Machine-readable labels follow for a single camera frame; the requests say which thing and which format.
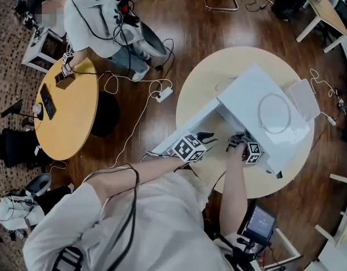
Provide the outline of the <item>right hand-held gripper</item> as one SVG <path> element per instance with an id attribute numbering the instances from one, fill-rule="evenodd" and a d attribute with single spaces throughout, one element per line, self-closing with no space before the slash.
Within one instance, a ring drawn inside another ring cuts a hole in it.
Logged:
<path id="1" fill-rule="evenodd" d="M 259 143 L 255 142 L 250 134 L 237 133 L 232 135 L 228 140 L 226 151 L 229 148 L 236 148 L 241 143 L 245 145 L 241 161 L 245 164 L 256 164 L 261 157 L 261 149 Z"/>

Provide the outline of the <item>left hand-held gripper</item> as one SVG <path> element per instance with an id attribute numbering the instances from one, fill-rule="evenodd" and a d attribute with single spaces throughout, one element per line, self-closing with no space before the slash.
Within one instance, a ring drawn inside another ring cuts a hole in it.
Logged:
<path id="1" fill-rule="evenodd" d="M 198 132 L 197 137 L 192 133 L 185 133 L 173 144 L 172 151 L 185 163 L 195 162 L 216 145 L 216 139 L 204 140 L 213 136 L 213 132 Z"/>

